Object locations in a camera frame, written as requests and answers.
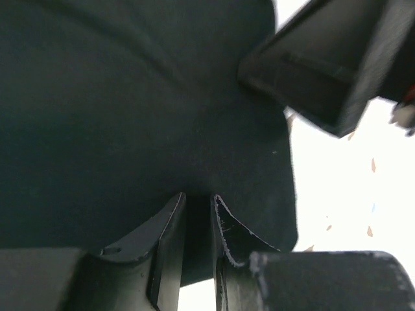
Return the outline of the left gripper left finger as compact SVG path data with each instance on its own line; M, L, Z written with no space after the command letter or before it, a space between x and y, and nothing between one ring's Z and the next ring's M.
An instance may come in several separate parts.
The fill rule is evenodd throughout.
M77 248L1 251L2 310L176 310L186 197L99 255Z

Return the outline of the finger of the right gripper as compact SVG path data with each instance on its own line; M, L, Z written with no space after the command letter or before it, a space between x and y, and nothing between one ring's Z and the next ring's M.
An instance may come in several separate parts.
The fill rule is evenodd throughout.
M239 65L239 81L337 137L367 103L414 133L414 2L310 1Z

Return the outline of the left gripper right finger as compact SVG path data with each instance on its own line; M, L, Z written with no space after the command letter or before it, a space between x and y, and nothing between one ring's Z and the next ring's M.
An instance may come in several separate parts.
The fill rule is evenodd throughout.
M414 287L382 251L282 253L211 199L217 310L407 311Z

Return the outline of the black t shirt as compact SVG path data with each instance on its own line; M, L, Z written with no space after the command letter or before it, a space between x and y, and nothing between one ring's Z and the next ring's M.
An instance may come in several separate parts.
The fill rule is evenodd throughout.
M2 1L1 247L119 240L188 197L182 284L208 279L209 197L297 241L283 109L237 83L271 1Z

